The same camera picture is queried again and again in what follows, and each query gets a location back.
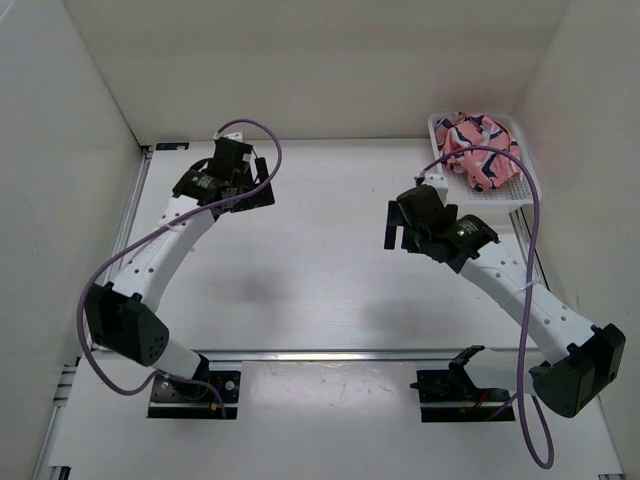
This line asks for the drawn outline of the pink shark print shorts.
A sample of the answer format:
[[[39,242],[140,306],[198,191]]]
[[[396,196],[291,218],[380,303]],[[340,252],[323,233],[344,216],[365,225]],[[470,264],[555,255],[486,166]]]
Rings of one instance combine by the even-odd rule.
[[[521,159],[514,134],[493,117],[454,113],[439,120],[434,133],[438,156],[453,152],[444,166],[464,175],[469,186],[477,192],[497,190],[521,176],[521,169],[516,164],[494,152],[506,151]]]

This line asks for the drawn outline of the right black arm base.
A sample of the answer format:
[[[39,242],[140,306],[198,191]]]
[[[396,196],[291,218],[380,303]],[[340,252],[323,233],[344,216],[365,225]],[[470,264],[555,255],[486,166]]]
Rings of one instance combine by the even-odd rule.
[[[446,369],[416,371],[410,388],[418,394],[422,423],[483,423],[515,420],[508,390],[478,387],[464,367],[485,351],[472,345],[451,360]]]

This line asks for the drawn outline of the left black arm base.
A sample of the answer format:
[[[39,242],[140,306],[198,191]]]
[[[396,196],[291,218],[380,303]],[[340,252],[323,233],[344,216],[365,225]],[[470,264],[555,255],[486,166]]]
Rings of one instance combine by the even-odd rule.
[[[209,366],[209,388],[157,377],[151,387],[147,417],[166,420],[235,420],[241,387],[239,363]]]

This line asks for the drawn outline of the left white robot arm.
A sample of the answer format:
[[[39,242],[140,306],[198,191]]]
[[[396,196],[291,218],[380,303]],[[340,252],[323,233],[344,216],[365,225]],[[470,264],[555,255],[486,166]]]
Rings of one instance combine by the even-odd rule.
[[[226,213],[275,202],[274,172],[251,147],[193,164],[172,189],[158,226],[122,252],[126,262],[108,282],[91,281],[80,300],[79,337],[175,379],[188,400],[206,395],[208,362],[175,340],[157,315],[167,286],[199,239]]]

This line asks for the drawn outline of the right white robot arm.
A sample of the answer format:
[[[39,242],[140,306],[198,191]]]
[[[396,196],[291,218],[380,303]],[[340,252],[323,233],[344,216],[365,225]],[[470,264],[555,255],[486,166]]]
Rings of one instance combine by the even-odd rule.
[[[449,387],[470,400],[482,390],[522,391],[555,414],[575,417],[618,376],[626,337],[614,324],[596,325],[528,276],[496,230],[476,215],[459,215],[419,188],[387,206],[384,247],[446,265],[486,293],[521,328],[539,353],[507,357],[482,345],[449,364]]]

